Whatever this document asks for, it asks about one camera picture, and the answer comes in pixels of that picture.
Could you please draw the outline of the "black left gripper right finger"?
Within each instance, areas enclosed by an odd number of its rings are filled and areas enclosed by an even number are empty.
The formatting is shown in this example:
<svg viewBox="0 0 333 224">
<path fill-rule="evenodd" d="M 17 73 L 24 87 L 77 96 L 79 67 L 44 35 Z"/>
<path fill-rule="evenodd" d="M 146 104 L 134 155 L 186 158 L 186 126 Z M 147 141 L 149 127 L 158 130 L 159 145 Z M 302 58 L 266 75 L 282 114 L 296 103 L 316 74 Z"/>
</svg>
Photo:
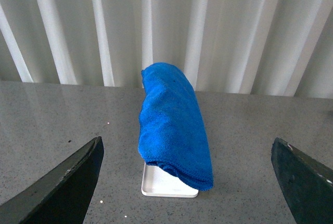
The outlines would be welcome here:
<svg viewBox="0 0 333 224">
<path fill-rule="evenodd" d="M 276 138 L 273 169 L 296 223 L 332 223 L 332 169 Z"/>
</svg>

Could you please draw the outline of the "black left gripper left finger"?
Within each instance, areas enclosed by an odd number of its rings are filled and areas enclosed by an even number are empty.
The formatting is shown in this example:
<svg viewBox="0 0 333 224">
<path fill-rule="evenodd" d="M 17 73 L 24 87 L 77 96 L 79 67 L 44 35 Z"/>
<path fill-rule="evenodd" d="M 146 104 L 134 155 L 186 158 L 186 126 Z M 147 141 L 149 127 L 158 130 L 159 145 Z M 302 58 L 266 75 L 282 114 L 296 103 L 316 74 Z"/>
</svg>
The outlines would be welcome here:
<svg viewBox="0 0 333 224">
<path fill-rule="evenodd" d="M 95 137 L 1 205 L 1 223 L 83 223 L 104 157 Z"/>
</svg>

